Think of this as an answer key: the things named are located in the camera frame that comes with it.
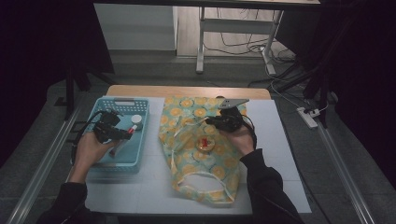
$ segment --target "floral cloth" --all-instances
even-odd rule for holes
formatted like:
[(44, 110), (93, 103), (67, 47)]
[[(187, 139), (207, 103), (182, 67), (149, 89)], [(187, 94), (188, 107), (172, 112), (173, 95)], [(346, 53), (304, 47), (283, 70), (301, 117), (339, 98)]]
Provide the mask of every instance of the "floral cloth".
[[(175, 96), (167, 97), (163, 106), (159, 137), (172, 173), (172, 188), (198, 202), (232, 203), (239, 185), (239, 152), (215, 126), (205, 123), (206, 116), (219, 115), (222, 101)], [(245, 105), (238, 108), (246, 115)], [(213, 149), (199, 150), (201, 139), (209, 139), (212, 145), (214, 141)], [(188, 175), (214, 177), (223, 189), (198, 190), (182, 184)]]

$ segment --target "dark curtain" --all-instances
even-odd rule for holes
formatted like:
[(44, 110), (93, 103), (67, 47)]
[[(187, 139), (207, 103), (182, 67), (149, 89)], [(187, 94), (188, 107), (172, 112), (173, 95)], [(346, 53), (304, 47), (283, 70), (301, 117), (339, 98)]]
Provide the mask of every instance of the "dark curtain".
[(296, 54), (305, 71), (323, 57), (347, 13), (344, 8), (361, 0), (320, 0), (325, 7), (314, 11), (284, 11), (276, 40)]
[(341, 120), (396, 188), (396, 18), (383, 1), (368, 1), (334, 55), (331, 89)]
[(0, 165), (71, 67), (114, 73), (93, 2), (0, 1)]

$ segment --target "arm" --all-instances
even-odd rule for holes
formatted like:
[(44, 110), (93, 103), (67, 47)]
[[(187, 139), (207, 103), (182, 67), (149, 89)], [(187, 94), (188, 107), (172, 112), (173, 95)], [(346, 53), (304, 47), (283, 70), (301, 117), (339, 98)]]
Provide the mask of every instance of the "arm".
[(303, 223), (289, 197), (283, 191), (282, 176), (267, 167), (262, 150), (253, 148), (248, 129), (242, 127), (233, 133), (220, 131), (242, 154), (241, 162), (247, 167), (247, 190), (254, 223)]
[(61, 185), (58, 197), (50, 210), (44, 212), (37, 223), (63, 223), (77, 217), (81, 223), (87, 223), (92, 213), (85, 207), (87, 186), (85, 179), (92, 165), (98, 162), (117, 142), (101, 144), (94, 133), (86, 133), (78, 142), (75, 165), (67, 182)]

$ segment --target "white table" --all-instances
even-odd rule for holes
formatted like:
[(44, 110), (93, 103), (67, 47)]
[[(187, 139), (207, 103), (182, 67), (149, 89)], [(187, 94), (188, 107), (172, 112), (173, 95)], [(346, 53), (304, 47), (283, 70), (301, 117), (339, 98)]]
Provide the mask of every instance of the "white table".
[[(87, 183), (89, 192), (87, 207), (93, 211), (125, 215), (251, 214), (246, 185), (246, 168), (242, 163), (240, 186), (233, 204), (198, 203), (172, 189), (170, 170), (165, 163), (158, 138), (164, 97), (147, 98), (150, 106), (149, 122), (140, 172), (136, 175), (120, 176), (115, 183), (89, 181)], [(250, 100), (247, 103), (247, 115), (256, 126), (258, 147), (263, 148), (266, 164), (273, 166), (281, 173), (284, 179), (284, 190), (298, 212), (310, 213), (303, 185), (291, 156), (289, 143), (274, 101)]]

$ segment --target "table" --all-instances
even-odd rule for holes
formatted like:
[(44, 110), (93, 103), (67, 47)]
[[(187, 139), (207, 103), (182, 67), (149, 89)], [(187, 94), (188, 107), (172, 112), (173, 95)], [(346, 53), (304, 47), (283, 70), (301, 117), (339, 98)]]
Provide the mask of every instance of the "table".
[[(201, 7), (199, 43), (197, 49), (196, 73), (204, 72), (204, 34), (205, 32), (234, 33), (234, 34), (256, 34), (269, 35), (265, 47), (261, 47), (262, 57), (269, 76), (276, 74), (269, 55), (272, 43), (275, 39), (277, 27), (280, 23), (283, 10), (318, 10), (321, 8), (319, 0), (245, 0), (245, 1), (220, 1), (220, 0), (99, 0), (97, 3), (135, 4), (135, 5), (155, 5), (155, 6), (188, 6)], [(274, 9), (276, 15), (273, 21), (247, 21), (247, 20), (226, 20), (205, 18), (205, 7), (235, 7), (235, 8), (255, 8)]]
[(112, 175), (102, 178), (97, 172), (88, 174), (89, 195), (86, 201), (94, 211), (121, 216), (142, 215), (249, 215), (250, 200), (246, 186), (247, 170), (240, 165), (241, 180), (233, 204), (217, 205), (198, 203), (186, 199), (171, 187), (171, 175), (163, 156), (158, 138), (163, 100), (166, 96), (204, 96), (226, 98), (248, 98), (247, 115), (256, 126), (259, 136), (258, 147), (263, 147), (264, 158), (269, 166), (275, 167), (283, 176), (284, 190), (300, 213), (310, 213), (304, 189), (290, 154), (274, 101), (268, 90), (214, 87), (169, 87), (169, 86), (111, 86), (106, 96), (138, 97), (149, 100), (147, 138), (143, 149), (141, 168), (138, 174)]

